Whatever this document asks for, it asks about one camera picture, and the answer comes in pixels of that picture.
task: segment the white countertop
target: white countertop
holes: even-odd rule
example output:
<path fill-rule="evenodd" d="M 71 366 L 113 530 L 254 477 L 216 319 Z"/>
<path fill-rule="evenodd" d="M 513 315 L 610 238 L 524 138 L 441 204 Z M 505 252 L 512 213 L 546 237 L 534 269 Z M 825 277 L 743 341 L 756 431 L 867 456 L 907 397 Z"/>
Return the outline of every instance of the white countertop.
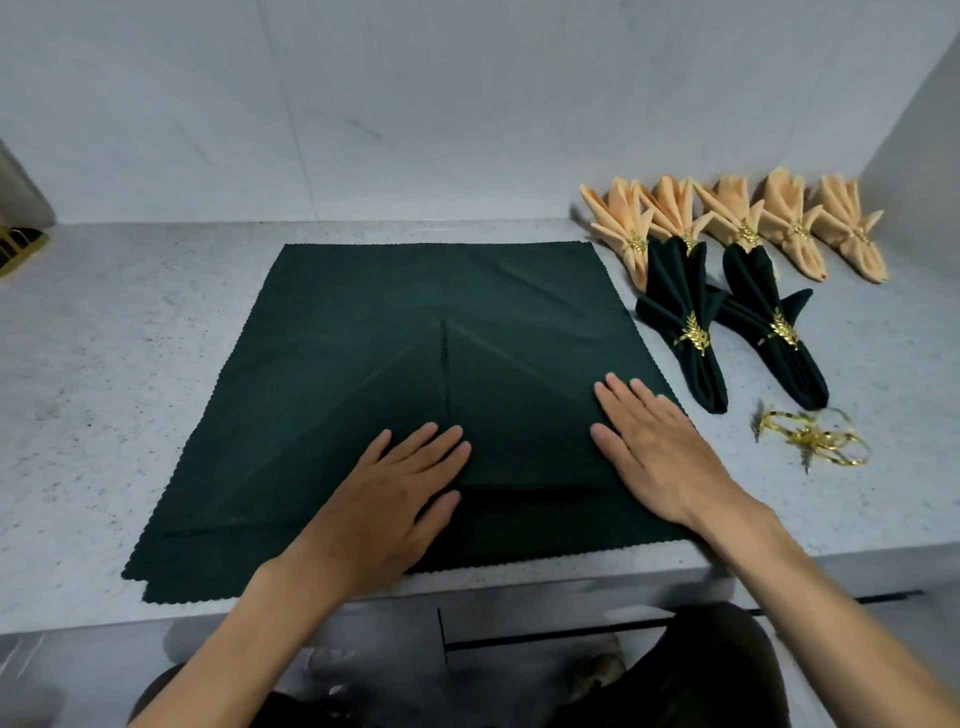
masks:
<path fill-rule="evenodd" d="M 0 634 L 224 612 L 231 601 L 145 604 L 120 572 L 196 426 L 257 293 L 285 243 L 511 243 L 583 239 L 568 220 L 85 225 L 60 227 L 0 280 Z M 721 247 L 709 242 L 708 269 Z M 624 303 L 634 294 L 598 249 Z M 638 329 L 734 477 L 771 505 L 813 555 L 960 543 L 954 453 L 960 290 L 885 249 L 891 282 L 860 279 L 826 251 L 814 283 L 779 253 L 783 295 L 815 288 L 798 330 L 874 450 L 863 468 L 814 461 L 772 434 L 757 403 L 796 411 L 745 341 L 710 334 L 730 411 L 709 415 L 651 329 Z M 407 577 L 396 594 L 707 564 L 674 542 Z"/>

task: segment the hand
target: hand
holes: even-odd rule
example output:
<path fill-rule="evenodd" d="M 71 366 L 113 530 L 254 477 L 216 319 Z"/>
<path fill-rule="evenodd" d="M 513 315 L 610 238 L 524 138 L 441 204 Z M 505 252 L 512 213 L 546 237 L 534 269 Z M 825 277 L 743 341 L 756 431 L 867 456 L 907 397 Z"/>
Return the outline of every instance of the hand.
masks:
<path fill-rule="evenodd" d="M 639 379 L 628 388 L 613 374 L 593 391 L 616 428 L 594 425 L 593 442 L 636 499 L 658 516 L 704 535 L 705 519 L 717 514 L 717 506 L 753 501 L 664 395 L 655 397 Z"/>
<path fill-rule="evenodd" d="M 431 442 L 437 429 L 427 423 L 386 455 L 390 430 L 370 443 L 330 500 L 276 559 L 297 575 L 293 581 L 307 589 L 316 585 L 326 594 L 333 590 L 345 601 L 392 584 L 420 560 L 450 523 L 460 494 L 443 494 L 419 519 L 417 513 L 449 485 L 470 455 L 469 443 L 457 445 L 462 427 L 451 427 Z"/>

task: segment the left hand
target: left hand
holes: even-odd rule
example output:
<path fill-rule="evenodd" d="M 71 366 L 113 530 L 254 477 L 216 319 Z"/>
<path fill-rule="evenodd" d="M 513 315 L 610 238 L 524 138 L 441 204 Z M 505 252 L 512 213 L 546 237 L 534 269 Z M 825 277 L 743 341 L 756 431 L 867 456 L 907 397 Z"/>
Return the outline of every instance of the left hand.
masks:
<path fill-rule="evenodd" d="M 453 426 L 434 439 L 437 429 L 427 423 L 386 455 L 391 433 L 381 432 L 330 500 L 275 559 L 295 575 L 293 581 L 307 599 L 319 592 L 345 601 L 393 584 L 450 523 L 460 502 L 457 491 L 437 498 L 417 518 L 470 455 L 469 443 L 460 443 L 462 427 Z"/>

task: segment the finger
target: finger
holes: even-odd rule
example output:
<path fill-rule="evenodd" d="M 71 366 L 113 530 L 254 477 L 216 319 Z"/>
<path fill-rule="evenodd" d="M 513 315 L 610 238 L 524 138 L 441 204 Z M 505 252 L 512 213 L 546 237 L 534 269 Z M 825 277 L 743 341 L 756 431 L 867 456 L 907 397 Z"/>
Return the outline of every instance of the finger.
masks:
<path fill-rule="evenodd" d="M 636 417 L 623 406 L 623 402 L 605 384 L 595 382 L 593 384 L 593 394 L 600 401 L 600 406 L 607 413 L 607 417 L 610 418 L 617 432 L 625 434 L 636 428 Z"/>
<path fill-rule="evenodd" d="M 624 384 L 620 377 L 611 373 L 606 376 L 607 387 L 616 395 L 620 403 L 627 408 L 634 417 L 642 423 L 653 422 L 656 418 L 646 405 L 636 398 L 636 395 L 630 391 L 630 388 Z"/>
<path fill-rule="evenodd" d="M 363 451 L 363 454 L 360 455 L 360 459 L 357 460 L 355 470 L 359 468 L 368 468 L 377 462 L 380 459 L 380 455 L 383 454 L 383 450 L 390 444 L 390 430 L 385 429 L 379 435 L 373 438 L 373 442 L 367 445 L 367 449 Z"/>
<path fill-rule="evenodd" d="M 450 452 L 450 448 L 460 442 L 463 436 L 464 429 L 459 425 L 454 425 L 432 443 L 410 455 L 403 462 L 402 471 L 404 473 L 421 473 L 428 468 L 432 468 Z"/>
<path fill-rule="evenodd" d="M 414 452 L 423 447 L 423 443 L 430 442 L 430 438 L 433 437 L 439 426 L 437 423 L 427 423 L 417 431 L 415 431 L 410 437 L 404 440 L 402 443 L 397 445 L 395 448 L 390 450 L 387 453 L 387 456 L 383 458 L 382 462 L 384 463 L 398 463 L 400 460 L 405 460 L 410 457 Z"/>
<path fill-rule="evenodd" d="M 630 380 L 630 389 L 636 395 L 636 398 L 643 403 L 650 415 L 660 422 L 669 422 L 669 418 L 663 411 L 657 400 L 657 395 L 650 391 L 650 387 L 637 378 Z"/>
<path fill-rule="evenodd" d="M 460 492 L 450 491 L 437 498 L 429 510 L 420 516 L 420 519 L 414 523 L 407 537 L 414 549 L 418 562 L 426 552 L 427 548 L 434 542 L 434 539 L 440 535 L 450 519 L 453 518 L 453 511 L 460 502 Z"/>
<path fill-rule="evenodd" d="M 599 423 L 590 427 L 590 437 L 593 438 L 593 442 L 600 448 L 604 457 L 616 468 L 620 479 L 630 486 L 631 490 L 646 484 L 650 476 L 637 462 L 630 448 L 623 442 L 623 438 L 606 425 Z"/>
<path fill-rule="evenodd" d="M 693 426 L 693 422 L 691 422 L 690 418 L 684 414 L 684 411 L 678 404 L 670 400 L 666 395 L 657 395 L 657 400 L 660 403 L 660 407 L 667 413 L 673 422 L 677 423 L 677 425 L 689 427 L 694 431 L 696 430 L 696 427 Z"/>
<path fill-rule="evenodd" d="M 424 471 L 415 476 L 417 487 L 420 489 L 420 495 L 424 501 L 430 499 L 435 493 L 439 493 L 457 476 L 470 457 L 470 443 L 460 443 L 443 460 L 433 466 L 430 470 Z"/>

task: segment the folded dark green napkin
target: folded dark green napkin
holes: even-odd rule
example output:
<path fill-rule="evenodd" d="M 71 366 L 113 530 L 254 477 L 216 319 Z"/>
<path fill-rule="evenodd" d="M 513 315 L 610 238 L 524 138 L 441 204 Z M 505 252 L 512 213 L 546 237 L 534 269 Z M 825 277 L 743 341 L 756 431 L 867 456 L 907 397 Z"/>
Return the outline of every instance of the folded dark green napkin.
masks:
<path fill-rule="evenodd" d="M 824 376 L 797 335 L 794 325 L 813 291 L 780 299 L 773 264 L 761 246 L 747 253 L 730 245 L 723 256 L 731 294 L 717 313 L 717 323 L 743 336 L 763 359 L 787 394 L 807 410 L 827 406 Z"/>
<path fill-rule="evenodd" d="M 647 257 L 647 291 L 636 301 L 637 317 L 673 350 L 693 399 L 707 412 L 726 412 L 727 385 L 708 330 L 727 294 L 708 290 L 707 245 L 700 243 L 687 255 L 680 237 L 651 240 Z"/>
<path fill-rule="evenodd" d="M 685 538 L 590 440 L 609 371 L 673 398 L 588 243 L 286 246 L 123 575 L 240 594 L 370 440 L 427 421 L 473 452 L 417 570 Z"/>

